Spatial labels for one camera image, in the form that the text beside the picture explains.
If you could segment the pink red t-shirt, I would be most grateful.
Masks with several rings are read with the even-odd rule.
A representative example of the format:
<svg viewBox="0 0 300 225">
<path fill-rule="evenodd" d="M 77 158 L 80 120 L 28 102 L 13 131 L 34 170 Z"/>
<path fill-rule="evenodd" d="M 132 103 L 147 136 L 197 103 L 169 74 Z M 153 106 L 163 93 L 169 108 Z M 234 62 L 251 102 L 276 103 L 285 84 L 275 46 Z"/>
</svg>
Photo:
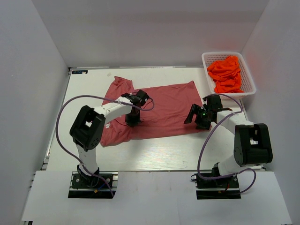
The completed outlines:
<svg viewBox="0 0 300 225">
<path fill-rule="evenodd" d="M 199 133 L 196 124 L 184 124 L 192 104 L 202 105 L 194 81 L 160 87 L 145 88 L 144 91 L 154 100 L 153 106 L 140 112 L 139 123 L 129 127 L 125 117 L 118 117 L 104 128 L 100 144 L 103 147 L 117 145 L 136 139 L 160 138 Z"/>
</svg>

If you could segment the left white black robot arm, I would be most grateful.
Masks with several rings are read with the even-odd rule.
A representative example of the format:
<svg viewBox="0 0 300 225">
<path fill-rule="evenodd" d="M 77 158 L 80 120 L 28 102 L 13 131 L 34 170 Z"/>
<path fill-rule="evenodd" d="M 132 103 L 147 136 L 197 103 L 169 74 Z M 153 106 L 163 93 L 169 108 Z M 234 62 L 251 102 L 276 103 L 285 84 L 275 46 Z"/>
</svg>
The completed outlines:
<svg viewBox="0 0 300 225">
<path fill-rule="evenodd" d="M 83 174 L 83 182 L 88 187 L 94 187 L 99 182 L 96 147 L 100 143 L 105 126 L 123 115 L 128 126 L 138 125 L 139 108 L 144 106 L 147 100 L 148 95 L 125 93 L 103 106 L 91 108 L 85 105 L 81 108 L 70 129 L 70 135 L 76 144 L 81 161 L 78 172 Z"/>
</svg>

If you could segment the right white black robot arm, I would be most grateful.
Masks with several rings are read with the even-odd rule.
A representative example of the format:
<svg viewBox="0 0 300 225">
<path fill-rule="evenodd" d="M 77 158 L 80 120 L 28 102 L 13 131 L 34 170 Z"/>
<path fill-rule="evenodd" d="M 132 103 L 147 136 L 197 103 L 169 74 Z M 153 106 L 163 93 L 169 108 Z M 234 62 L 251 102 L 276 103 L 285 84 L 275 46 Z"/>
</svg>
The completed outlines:
<svg viewBox="0 0 300 225">
<path fill-rule="evenodd" d="M 184 121 L 185 124 L 191 123 L 193 117 L 196 116 L 197 126 L 204 130 L 209 129 L 212 122 L 216 124 L 202 146 L 197 172 L 199 177 L 205 180 L 211 179 L 217 187 L 224 186 L 231 176 L 235 176 L 253 166 L 269 164 L 273 160 L 267 125 L 243 120 L 238 116 L 239 113 L 241 111 L 234 112 L 230 108 L 193 104 Z M 223 126 L 234 135 L 233 154 L 214 165 L 210 178 L 203 177 L 200 174 L 203 152 L 212 134 L 219 126 Z"/>
</svg>

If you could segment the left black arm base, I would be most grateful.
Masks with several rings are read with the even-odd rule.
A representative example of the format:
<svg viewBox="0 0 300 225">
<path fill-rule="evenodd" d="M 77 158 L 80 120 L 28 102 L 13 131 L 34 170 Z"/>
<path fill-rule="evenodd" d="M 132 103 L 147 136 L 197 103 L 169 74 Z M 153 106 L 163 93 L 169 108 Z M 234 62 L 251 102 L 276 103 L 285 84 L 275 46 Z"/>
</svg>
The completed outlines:
<svg viewBox="0 0 300 225">
<path fill-rule="evenodd" d="M 118 183 L 118 172 L 102 172 L 102 176 L 112 189 L 113 194 L 116 193 Z M 87 181 L 78 172 L 72 172 L 69 191 L 69 199 L 113 199 L 113 196 L 103 180 L 92 177 Z"/>
</svg>

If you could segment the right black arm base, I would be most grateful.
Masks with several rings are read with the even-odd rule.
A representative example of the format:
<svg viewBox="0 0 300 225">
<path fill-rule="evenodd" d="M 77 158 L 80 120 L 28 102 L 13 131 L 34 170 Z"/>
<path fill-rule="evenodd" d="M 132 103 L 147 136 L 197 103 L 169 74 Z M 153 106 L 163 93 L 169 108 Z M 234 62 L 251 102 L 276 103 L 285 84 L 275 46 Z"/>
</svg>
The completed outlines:
<svg viewBox="0 0 300 225">
<path fill-rule="evenodd" d="M 240 187 L 236 177 L 217 180 L 205 180 L 197 173 L 191 176 L 195 182 L 197 200 L 225 200 L 240 199 Z"/>
</svg>

